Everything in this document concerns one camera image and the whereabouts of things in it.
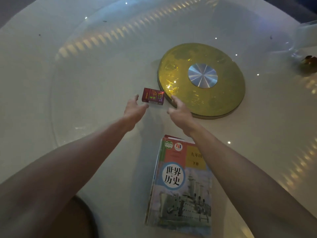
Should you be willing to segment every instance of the white tabletop surface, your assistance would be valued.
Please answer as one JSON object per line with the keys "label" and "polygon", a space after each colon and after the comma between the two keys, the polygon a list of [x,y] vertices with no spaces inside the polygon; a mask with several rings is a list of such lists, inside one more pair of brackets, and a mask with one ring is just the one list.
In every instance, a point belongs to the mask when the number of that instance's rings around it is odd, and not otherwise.
{"label": "white tabletop surface", "polygon": [[[317,216],[317,79],[285,58],[298,25],[263,0],[34,2],[0,29],[0,181],[120,117],[129,97],[158,88],[168,49],[199,42],[246,81],[236,111],[199,122]],[[151,105],[79,192],[101,237],[184,236],[143,224],[160,139],[185,137],[169,107]],[[252,237],[216,180],[212,195],[214,237]]]}

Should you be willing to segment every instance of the logo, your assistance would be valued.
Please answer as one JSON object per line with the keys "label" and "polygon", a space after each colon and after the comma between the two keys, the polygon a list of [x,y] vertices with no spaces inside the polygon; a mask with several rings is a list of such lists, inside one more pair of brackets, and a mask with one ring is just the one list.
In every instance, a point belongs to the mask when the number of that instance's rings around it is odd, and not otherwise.
{"label": "logo", "polygon": [[168,189],[179,189],[185,182],[185,172],[177,163],[166,163],[162,168],[162,182]]}
{"label": "logo", "polygon": [[177,150],[177,151],[181,151],[183,149],[183,145],[181,143],[176,143],[174,148]]}
{"label": "logo", "polygon": [[173,147],[173,142],[172,141],[166,141],[165,142],[165,147],[167,148],[167,149],[171,149],[172,147]]}

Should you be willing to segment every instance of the red cigarette pack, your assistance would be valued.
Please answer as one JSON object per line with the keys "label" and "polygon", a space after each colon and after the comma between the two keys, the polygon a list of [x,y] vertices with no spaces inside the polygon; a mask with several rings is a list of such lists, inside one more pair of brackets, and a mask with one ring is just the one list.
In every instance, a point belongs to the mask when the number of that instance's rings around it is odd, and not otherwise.
{"label": "red cigarette pack", "polygon": [[163,105],[164,93],[165,92],[161,90],[144,88],[143,95],[142,95],[142,102]]}

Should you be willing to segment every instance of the ship illustration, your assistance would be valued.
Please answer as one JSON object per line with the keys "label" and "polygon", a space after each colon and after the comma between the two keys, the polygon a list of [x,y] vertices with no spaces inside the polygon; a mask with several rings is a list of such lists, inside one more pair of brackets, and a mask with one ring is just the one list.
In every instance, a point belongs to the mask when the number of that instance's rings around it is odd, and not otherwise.
{"label": "ship illustration", "polygon": [[189,175],[188,192],[160,193],[159,224],[176,226],[211,226],[211,207],[203,198],[204,186]]}

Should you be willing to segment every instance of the book cover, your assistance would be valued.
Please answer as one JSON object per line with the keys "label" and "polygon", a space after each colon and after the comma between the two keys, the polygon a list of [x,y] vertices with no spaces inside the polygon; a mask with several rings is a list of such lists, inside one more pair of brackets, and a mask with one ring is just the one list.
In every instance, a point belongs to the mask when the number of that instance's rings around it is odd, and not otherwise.
{"label": "book cover", "polygon": [[145,224],[198,236],[211,234],[212,172],[194,143],[165,136]]}

